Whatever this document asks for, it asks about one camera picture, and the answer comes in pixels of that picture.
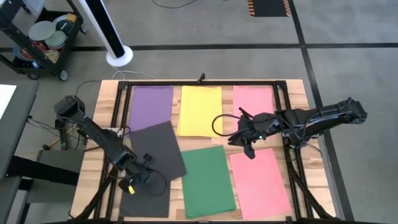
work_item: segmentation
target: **white base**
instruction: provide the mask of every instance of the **white base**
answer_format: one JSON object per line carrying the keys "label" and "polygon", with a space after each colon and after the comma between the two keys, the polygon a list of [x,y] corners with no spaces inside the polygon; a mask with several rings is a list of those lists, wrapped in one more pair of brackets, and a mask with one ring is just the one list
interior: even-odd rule
{"label": "white base", "polygon": [[134,54],[131,48],[129,48],[128,46],[123,45],[123,49],[124,55],[119,58],[113,57],[109,52],[106,53],[106,61],[108,62],[108,64],[114,67],[122,67],[127,65],[132,60]]}

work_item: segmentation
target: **gray floor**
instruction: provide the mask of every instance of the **gray floor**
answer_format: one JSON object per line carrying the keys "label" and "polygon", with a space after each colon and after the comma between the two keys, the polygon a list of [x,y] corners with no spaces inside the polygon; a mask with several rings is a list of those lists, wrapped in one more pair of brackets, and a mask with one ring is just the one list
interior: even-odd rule
{"label": "gray floor", "polygon": [[[158,0],[180,4],[188,0]],[[55,6],[49,9],[67,10]],[[398,42],[398,4],[395,0],[294,0],[308,43]],[[181,9],[162,9],[144,0],[105,0],[109,13],[125,44],[209,44],[209,43],[297,43],[291,17],[253,18],[246,0],[198,0]],[[26,32],[29,17],[20,12],[16,23]],[[89,33],[80,35],[77,45],[103,45],[87,21]],[[13,43],[0,35],[0,47]],[[398,49],[310,50],[313,69],[324,104],[349,96],[369,112],[360,126],[340,126],[332,131],[333,141],[356,220],[397,223],[395,204],[398,177],[394,136],[398,134],[396,96]],[[67,71],[70,79],[61,83],[41,77],[31,115],[52,124],[53,104],[74,94],[87,80],[110,79],[115,72],[106,64],[105,52],[72,53]],[[300,50],[174,50],[134,52],[133,61],[123,68],[146,72],[158,78],[299,78],[303,79],[310,105],[314,106]],[[29,80],[0,64],[0,81]],[[127,78],[147,78],[126,74]],[[79,96],[93,113],[98,96],[97,83],[87,84]],[[56,137],[46,130],[26,126],[17,152],[34,158],[41,145]],[[15,222],[18,195],[9,223]],[[70,202],[40,204],[31,208],[27,223],[62,221]]]}

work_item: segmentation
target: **wooden table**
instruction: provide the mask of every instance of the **wooden table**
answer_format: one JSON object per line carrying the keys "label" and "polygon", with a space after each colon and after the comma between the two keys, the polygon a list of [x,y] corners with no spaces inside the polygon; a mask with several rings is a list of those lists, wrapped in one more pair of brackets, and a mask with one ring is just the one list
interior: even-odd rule
{"label": "wooden table", "polygon": [[[286,80],[289,98],[293,109],[309,109],[307,96],[305,94],[304,85],[302,80]],[[109,127],[111,123],[111,117],[113,113],[114,101],[117,92],[118,81],[117,80],[107,80],[103,81],[101,88],[99,90],[98,101],[95,108],[95,113],[93,120],[98,123],[103,128]],[[223,113],[232,113],[232,97],[233,91],[232,86],[222,86],[223,89]],[[118,122],[120,124],[121,113],[123,110],[123,102],[125,98],[125,91],[122,95],[121,105],[119,108]],[[177,132],[178,125],[178,114],[180,112],[181,103],[181,86],[174,87],[174,98],[173,98],[173,108],[172,108],[172,124],[174,131]],[[224,133],[232,133],[233,123],[236,120],[225,118],[223,120]],[[188,151],[192,149],[202,149],[205,147],[211,147],[216,145],[224,145],[226,154],[234,154],[242,152],[243,149],[239,149],[234,146],[227,145],[226,138],[198,138],[198,137],[179,137],[177,136],[178,145],[181,151]],[[126,145],[130,146],[129,141],[125,141]],[[310,144],[318,146],[318,141],[311,140]],[[96,144],[93,141],[89,141],[87,148],[94,147]],[[266,141],[258,141],[254,144],[255,149],[273,148],[275,156],[279,163],[279,169],[284,180],[285,188],[288,197],[290,198],[290,204],[292,205],[291,193],[289,187],[289,180],[287,175],[286,162],[282,147],[282,140],[280,135],[271,136]],[[75,199],[73,201],[72,212],[73,216],[78,215],[86,207],[88,202],[92,199],[94,194],[98,189],[98,184],[100,182],[100,175],[103,165],[104,153],[101,149],[87,152],[85,154],[83,165],[81,167],[80,179],[76,188]],[[335,210],[333,208],[333,202],[330,195],[330,189],[328,187],[328,182],[326,179],[326,174],[321,159],[321,155],[317,150],[311,147],[305,147],[302,149],[302,159],[305,168],[305,174],[307,178],[308,188],[318,200],[318,202],[325,208],[325,210],[331,214],[335,215]],[[236,211],[221,213],[217,215],[212,215],[208,217],[197,218],[197,220],[242,220],[242,215],[240,211],[238,197],[236,195],[236,189],[233,182],[232,172],[230,170],[232,185],[235,193],[236,199]],[[117,220],[119,216],[119,205],[121,201],[121,189],[116,187],[114,205],[112,210],[112,220]],[[101,207],[101,217],[105,216],[106,203],[108,201],[109,193],[106,192],[103,197],[103,203]],[[298,196],[300,201],[300,208],[303,216],[305,216],[305,207],[303,202],[302,193],[298,188]],[[294,210],[292,206],[292,211],[290,213],[285,213],[273,217],[266,217],[263,220],[285,220],[286,216],[294,217]],[[175,179],[171,183],[171,194],[170,194],[170,211],[168,218],[137,218],[137,217],[125,217],[125,221],[137,221],[137,220],[147,220],[147,221],[167,221],[167,220],[185,220],[185,210],[182,192],[182,179]]]}

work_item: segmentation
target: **rolling shelf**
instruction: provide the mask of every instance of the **rolling shelf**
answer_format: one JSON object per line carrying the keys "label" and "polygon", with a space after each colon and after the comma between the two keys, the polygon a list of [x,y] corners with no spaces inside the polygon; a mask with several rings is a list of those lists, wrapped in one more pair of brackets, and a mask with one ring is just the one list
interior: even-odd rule
{"label": "rolling shelf", "polygon": [[46,8],[43,8],[42,12],[35,21],[35,23],[40,21],[53,21],[57,17],[68,13],[76,15],[76,21],[67,37],[63,49],[59,53],[58,60],[53,63],[44,55],[44,53],[42,53],[38,48],[35,47],[35,45],[28,38],[28,36],[23,34],[12,23],[13,18],[21,7],[27,11],[27,8],[22,0],[5,1],[0,6],[0,29],[5,34],[7,34],[17,45],[19,45],[20,48],[24,49],[28,54],[30,54],[36,61],[36,64],[40,65],[40,67],[35,68],[32,62],[26,62],[17,57],[14,57],[14,59],[10,61],[3,55],[0,55],[0,61],[13,69],[16,73],[27,75],[27,77],[30,79],[35,80],[38,79],[40,75],[52,74],[58,77],[60,80],[66,81],[68,79],[68,73],[63,70],[63,67],[66,64],[73,43],[76,40],[77,34],[79,33],[79,31],[81,31],[82,33],[86,32],[85,28],[83,27],[83,18],[77,10],[76,6],[72,3],[72,0],[67,0],[67,2],[73,9],[72,12],[48,11],[46,10]]}

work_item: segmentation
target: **white cable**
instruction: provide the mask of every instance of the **white cable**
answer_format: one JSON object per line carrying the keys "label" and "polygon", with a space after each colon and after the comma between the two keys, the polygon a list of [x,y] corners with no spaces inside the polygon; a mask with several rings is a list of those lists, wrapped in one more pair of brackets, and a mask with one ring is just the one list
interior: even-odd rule
{"label": "white cable", "polygon": [[124,74],[123,74],[123,72],[127,72],[127,73],[136,73],[136,74],[143,74],[143,75],[146,75],[146,76],[148,76],[148,77],[151,77],[151,78],[154,78],[154,79],[157,79],[155,76],[152,76],[152,75],[148,75],[148,74],[146,74],[146,73],[144,73],[144,72],[134,72],[134,71],[120,71],[120,70],[118,70],[116,67],[114,67],[114,66],[112,66],[117,72],[115,72],[114,74],[113,74],[113,76],[112,76],[112,80],[115,78],[115,76],[117,75],[117,74],[122,74],[122,76],[123,76],[123,80],[125,79],[125,76],[124,76]]}

